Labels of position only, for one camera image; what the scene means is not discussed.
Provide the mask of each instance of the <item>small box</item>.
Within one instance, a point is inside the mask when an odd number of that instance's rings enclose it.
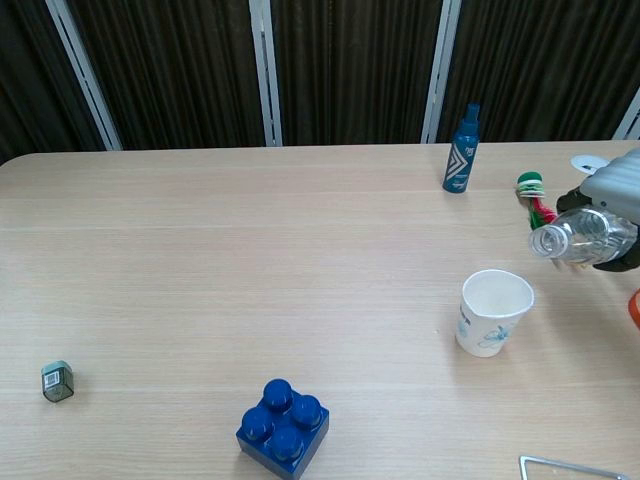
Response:
[[[285,380],[271,380],[242,417],[240,448],[283,480],[298,480],[329,430],[329,410]]]
[[[58,360],[42,368],[42,393],[50,402],[73,395],[73,372],[67,362]]]

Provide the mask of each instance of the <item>metal frame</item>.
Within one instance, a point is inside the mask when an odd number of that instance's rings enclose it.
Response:
[[[427,91],[427,105],[422,123],[421,143],[436,141],[461,4],[462,0],[443,0],[442,2],[436,49],[431,65],[429,90]]]
[[[630,480],[629,477],[621,473],[607,472],[606,470],[599,470],[597,468],[584,467],[573,463],[558,462],[556,460],[549,460],[541,457],[529,457],[526,455],[520,457],[520,475],[522,476],[522,480],[529,480],[529,477],[527,476],[527,462],[548,465],[550,467],[564,468],[566,470],[573,470],[574,472],[587,473],[589,475],[604,478],[613,478],[615,480]]]
[[[635,97],[631,100],[627,112],[622,117],[620,125],[613,134],[612,140],[639,139],[640,138],[640,87]]]
[[[256,70],[258,71],[264,141],[267,147],[281,147],[280,94],[273,44],[271,1],[249,0],[249,13],[251,14]]]
[[[91,116],[96,123],[98,132],[100,132],[104,147],[107,150],[122,150],[113,119],[102,96],[100,86],[96,81],[89,57],[84,49],[66,0],[46,0],[46,3],[84,98],[89,105]]]

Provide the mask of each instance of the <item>blue lego brick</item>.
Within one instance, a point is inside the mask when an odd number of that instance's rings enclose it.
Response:
[[[298,480],[329,430],[329,410],[285,380],[271,380],[236,432],[240,448],[283,480]]]

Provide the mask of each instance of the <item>dark curtain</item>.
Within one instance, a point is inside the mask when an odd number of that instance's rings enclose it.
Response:
[[[44,1],[0,0],[0,164],[104,150]]]
[[[286,145],[419,142],[441,0],[272,0]]]
[[[264,145],[246,0],[68,0],[125,149]]]
[[[638,0],[465,0],[438,141],[611,139],[639,85]]]

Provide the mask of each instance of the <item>cup rim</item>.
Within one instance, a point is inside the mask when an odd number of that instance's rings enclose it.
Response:
[[[507,276],[510,276],[510,277],[518,279],[521,283],[526,285],[527,290],[529,291],[529,298],[530,298],[530,301],[529,301],[528,305],[526,307],[521,308],[520,310],[516,310],[515,312],[512,312],[512,313],[503,313],[503,314],[498,314],[498,315],[482,315],[482,314],[478,313],[473,308],[473,306],[471,306],[471,304],[469,304],[469,302],[467,302],[467,300],[465,298],[465,295],[464,295],[464,291],[466,290],[469,281],[471,281],[475,276],[483,274],[483,273],[488,273],[488,272],[499,272],[499,273],[506,274]],[[535,303],[535,298],[536,298],[535,292],[533,291],[533,287],[529,284],[529,282],[527,282],[521,276],[516,275],[515,273],[507,272],[506,270],[501,270],[499,268],[488,268],[486,270],[479,270],[479,271],[471,274],[471,276],[469,276],[469,278],[467,278],[464,281],[464,283],[462,284],[462,301],[465,303],[467,308],[469,310],[471,310],[473,312],[473,314],[478,316],[478,317],[503,319],[503,318],[517,317],[518,315],[524,315],[527,311],[529,311],[531,309],[531,307],[533,307],[533,304]]]

